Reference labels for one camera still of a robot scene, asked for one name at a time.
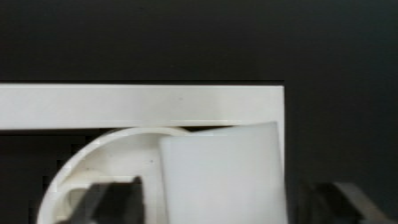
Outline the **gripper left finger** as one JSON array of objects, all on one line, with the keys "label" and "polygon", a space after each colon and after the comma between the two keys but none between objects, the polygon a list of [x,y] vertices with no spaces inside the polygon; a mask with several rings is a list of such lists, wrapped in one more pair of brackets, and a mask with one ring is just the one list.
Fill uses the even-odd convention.
[{"label": "gripper left finger", "polygon": [[124,183],[90,185],[69,216],[69,224],[145,224],[143,184],[138,177]]}]

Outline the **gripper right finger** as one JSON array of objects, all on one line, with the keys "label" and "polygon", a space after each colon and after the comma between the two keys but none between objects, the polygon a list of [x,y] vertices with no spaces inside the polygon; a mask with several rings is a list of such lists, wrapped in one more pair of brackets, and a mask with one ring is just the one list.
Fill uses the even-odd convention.
[{"label": "gripper right finger", "polygon": [[303,224],[383,224],[385,213],[353,183],[318,183],[309,188]]}]

